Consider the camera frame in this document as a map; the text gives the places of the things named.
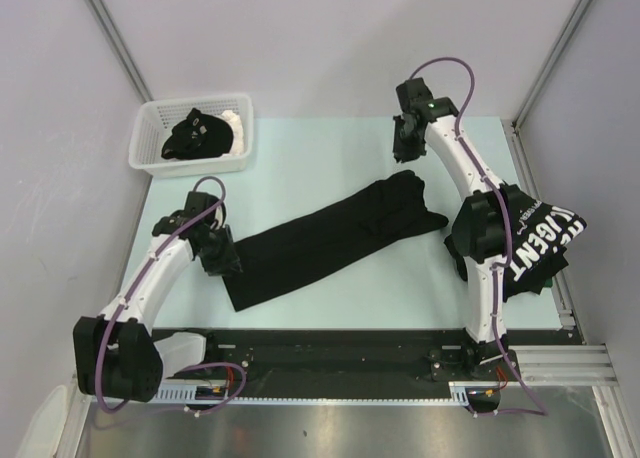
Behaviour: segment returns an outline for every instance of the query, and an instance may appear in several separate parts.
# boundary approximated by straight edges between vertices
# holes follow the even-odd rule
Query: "metal floor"
[[[92,405],[78,458],[603,458],[611,451],[589,387],[538,388],[549,418],[478,418],[459,407],[237,405],[199,419],[179,412],[115,417]],[[529,407],[505,390],[502,407]],[[100,431],[91,425],[125,425]]]

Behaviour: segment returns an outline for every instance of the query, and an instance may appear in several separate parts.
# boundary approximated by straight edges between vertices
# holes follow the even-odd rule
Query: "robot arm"
[[[471,366],[481,365],[500,358],[497,340],[507,347],[502,320],[504,270],[498,269],[496,277],[493,276],[494,266],[505,261],[506,233],[499,204],[486,180],[499,188],[505,201],[512,204],[524,194],[515,186],[505,185],[491,171],[462,127],[459,134],[456,133],[458,110],[449,98],[434,98],[422,78],[405,81],[396,92],[403,112],[394,118],[396,161],[415,160],[426,154],[426,145],[429,145],[444,163],[463,200],[452,236],[464,256],[468,272],[471,310],[465,325],[470,344],[467,354],[472,357]],[[495,290],[498,303],[494,313]],[[492,327],[494,314],[497,336]]]
[[[196,257],[209,275],[238,270],[231,232],[224,226],[224,205],[164,245],[172,233],[218,201],[207,193],[190,192],[183,210],[155,225],[147,256],[116,298],[97,318],[80,318],[73,341],[78,385],[83,393],[96,394],[99,348],[110,321],[113,330],[106,337],[108,346],[102,361],[104,396],[149,401],[163,379],[202,362],[206,345],[203,336],[176,333],[154,342],[151,332],[171,287]]]
[[[425,133],[426,144],[436,152],[444,163],[458,189],[461,200],[464,201],[467,197],[476,193],[490,196],[493,191],[480,176],[476,164],[473,163],[467,152],[458,142],[454,123],[455,116],[453,115],[443,116],[437,118],[435,122],[429,123]],[[500,187],[503,185],[504,182],[502,179],[495,175],[482,160],[473,143],[468,139],[463,127],[460,127],[460,136],[465,138],[466,145],[473,155],[475,155],[480,166],[485,170],[486,176],[489,177],[496,186]],[[478,262],[470,256],[466,256],[464,260],[467,267],[470,297],[469,306],[471,308],[467,315],[465,329],[474,342],[490,343],[502,338],[506,333],[502,320],[503,270],[498,272],[499,296],[497,321],[499,336],[494,337],[491,327],[493,307],[492,267],[497,263],[504,262],[504,257],[502,253],[499,253],[487,257],[482,262]]]

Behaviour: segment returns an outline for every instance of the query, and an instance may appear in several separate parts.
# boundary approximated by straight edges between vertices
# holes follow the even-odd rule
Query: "white cloth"
[[[240,120],[240,116],[234,113],[231,110],[225,110],[219,116],[219,118],[223,119],[233,131],[233,143],[231,145],[231,149],[229,153],[225,153],[222,156],[238,156],[244,153],[244,128],[242,128],[242,120]]]

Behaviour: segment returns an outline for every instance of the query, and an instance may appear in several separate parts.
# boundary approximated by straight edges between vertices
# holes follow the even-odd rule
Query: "white lettering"
[[[525,225],[524,221],[520,220],[520,229],[516,232],[518,236],[520,236],[527,229],[527,225]]]
[[[553,217],[551,216],[547,216],[546,217],[547,222],[551,225],[551,227],[556,230],[556,231],[562,231],[562,228],[560,228],[560,226],[558,226],[558,224],[556,223],[556,220],[553,219]]]
[[[538,255],[536,250],[534,250],[529,243],[524,243],[520,248],[518,248],[518,250],[516,250],[516,254],[527,268],[531,268],[533,263],[540,259],[540,255]]]
[[[533,215],[535,213],[535,211],[540,208],[540,205],[542,205],[542,202],[540,200],[537,200],[533,206],[531,208],[529,208],[528,210],[526,210],[521,216],[520,216],[520,221],[527,221],[531,215]]]
[[[518,265],[515,264],[515,262],[513,260],[511,260],[511,265],[509,266],[514,273],[514,277],[513,277],[513,281],[518,281],[520,278],[522,278],[522,275],[524,275],[524,272],[527,271],[526,268],[522,267],[520,268]]]
[[[538,232],[538,234],[544,238],[547,241],[553,241],[556,239],[556,234],[553,232],[553,230],[551,229],[551,227],[549,225],[547,225],[546,223],[540,223],[538,226],[536,226],[536,231]]]
[[[535,246],[540,248],[540,254],[541,255],[544,255],[547,252],[547,250],[549,249],[549,245],[547,245],[547,242],[544,241],[542,238],[540,238],[535,233],[529,233],[529,239],[527,241],[529,243],[533,243]]]
[[[551,209],[552,209],[551,216],[560,216],[564,218],[566,222],[569,222],[573,219],[573,213],[570,212],[569,210],[565,210],[557,206],[554,206]]]
[[[569,231],[571,232],[571,234],[575,238],[576,236],[578,236],[580,233],[582,233],[584,231],[584,226],[582,226],[582,223],[580,223],[579,221],[576,221],[574,223],[574,226],[570,226],[569,227]]]

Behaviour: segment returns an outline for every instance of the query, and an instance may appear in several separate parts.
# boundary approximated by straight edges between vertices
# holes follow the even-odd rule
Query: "metal plate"
[[[607,458],[609,450],[590,388],[539,390],[551,416],[473,419],[458,407],[230,406],[195,419],[181,412],[115,416],[92,406],[78,458],[174,457],[451,457]],[[516,389],[502,406],[530,406]],[[129,420],[107,431],[100,426]]]
[[[202,385],[187,383],[165,382],[160,386],[158,393],[150,404],[179,404],[179,405],[216,405],[223,398],[201,399],[196,397],[196,389]],[[215,383],[213,386],[224,386],[224,382]],[[424,399],[295,399],[295,398],[236,398],[236,402],[257,405],[317,405],[317,406],[467,406],[466,390],[464,386],[447,385],[447,391],[438,393],[439,397]]]

